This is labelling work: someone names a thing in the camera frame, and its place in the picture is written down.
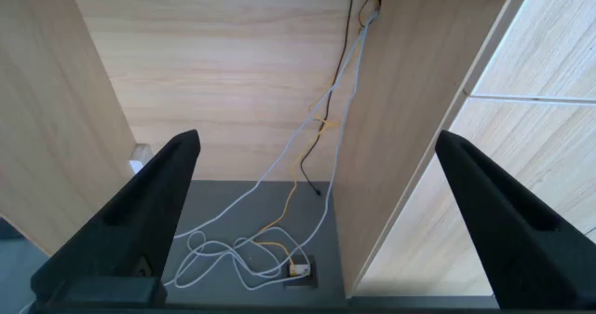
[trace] desk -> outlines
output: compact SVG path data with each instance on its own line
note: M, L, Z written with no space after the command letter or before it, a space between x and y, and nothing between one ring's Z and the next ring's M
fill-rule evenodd
M348 0L0 1L0 213L52 254L132 176L136 143L198 129L196 178L257 180L327 87ZM347 296L490 292L432 160L441 129L596 225L595 17L595 0L383 0L333 190Z

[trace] floor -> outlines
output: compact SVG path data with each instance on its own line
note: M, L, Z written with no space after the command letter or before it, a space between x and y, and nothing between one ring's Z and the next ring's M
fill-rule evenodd
M322 191L327 184L315 183ZM234 199L254 186L254 182L193 182L184 204L183 214L178 223L177 233L192 229L215 216ZM247 237L278 218L290 193L292 183L265 182L246 197L215 224L208 225L205 233L209 239L232 243L237 237ZM316 226L323 213L325 199L317 196L306 183L299 183L279 225L288 231L298 242L306 239ZM268 305L268 306L314 306L343 307L346 305L342 271L337 247L335 219L332 209L319 232L305 246L307 254L314 254L318 269L318 288L315 290L284 290L281 284L263 287L256 291L246 290L238 280L232 258L224 258L203 280L186 289L168 288L168 302L177 304L206 305ZM291 243L283 237L267 237L262 240L281 240L291 250ZM267 268L272 261L255 250L247 250L249 264L253 268ZM185 239L174 242L169 252L164 280L169 280L178 264L188 253ZM278 258L284 253L279 250ZM182 278L187 282L205 269L205 265L192 267L190 275ZM255 285L260 280L252 280Z
M319 189L327 187L316 183ZM210 219L254 182L191 183L177 233L186 231ZM291 183L270 182L261 186L218 222L204 230L209 239L231 242L237 237L248 236L263 225L275 220L282 212L283 203L291 190ZM279 223L297 241L304 240L315 227L322 214L324 198L315 195L306 184L300 183L287 211ZM314 254L318 267L318 288L315 290L284 290L281 285L247 291L237 279L230 258L224 258L203 280L186 289L168 287L170 304L206 306L275 306L275 307L459 307L495 308L493 297L355 297L345 299L335 219L332 208L318 234L305 246ZM185 240L175 240L169 252L164 280L169 280L186 255ZM271 264L258 253L244 252L254 268ZM279 251L278 258L284 253ZM26 239L0 240L0 308L2 312L18 313L34 296L29 288L29 278L47 260L43 253ZM181 282L189 281L201 273L205 264L193 266ZM249 280L250 284L258 280Z

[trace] wooden cabinet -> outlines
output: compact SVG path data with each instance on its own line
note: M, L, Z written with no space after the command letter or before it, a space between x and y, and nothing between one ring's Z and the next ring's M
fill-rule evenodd
M472 92L596 100L596 0L524 0Z
M446 9L437 10L428 27L439 29ZM501 0L495 13L489 10L483 18L490 29L469 18L484 38L481 45L468 40L466 47L476 48L473 60L462 54L421 65L436 52L429 35L419 38L428 50L395 61L393 75L364 67L334 191L348 295L492 294L433 156L443 129L469 139L596 238L590 233L596 226L596 0ZM395 29L377 26L372 37ZM390 54L389 37L367 43L363 59ZM460 64L466 72L454 69ZM426 77L400 74L413 65ZM449 78L428 89L440 73ZM412 101L412 93L423 100ZM384 108L392 111L371 114Z
M596 105L466 100L450 131L477 145L583 233L596 225ZM357 295L490 295L436 157Z

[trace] floor outlet box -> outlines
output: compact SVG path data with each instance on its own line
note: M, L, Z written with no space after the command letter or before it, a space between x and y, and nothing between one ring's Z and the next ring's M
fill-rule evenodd
M296 277L304 274L305 271L308 270L308 263L302 255L293 256L291 259L294 262L294 266L291 266L290 262L286 263L284 266L284 277ZM318 287L317 263L315 262L315 256L309 254L308 261L310 263L310 272L308 273L308 276L296 280L284 281L283 287L285 289L316 289Z

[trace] light wood surface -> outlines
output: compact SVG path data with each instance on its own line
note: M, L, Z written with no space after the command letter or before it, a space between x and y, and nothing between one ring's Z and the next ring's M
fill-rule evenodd
M596 226L596 106L470 98L451 131L468 138L580 231ZM357 295L490 295L433 158Z
M0 0L0 213L56 252L132 176L135 141L75 0Z
M475 95L596 101L596 0L525 0Z
M76 1L136 140L156 153L175 134L197 129L195 179L212 180L257 180L278 157L331 84L349 2ZM348 45L361 4L354 2ZM341 116L352 77L333 95L331 120ZM292 179L290 165L317 128L308 124L266 180ZM325 133L305 163L312 180L331 177L336 137Z
M505 1L384 0L333 189L347 296L399 213L412 174L430 160L423 156Z

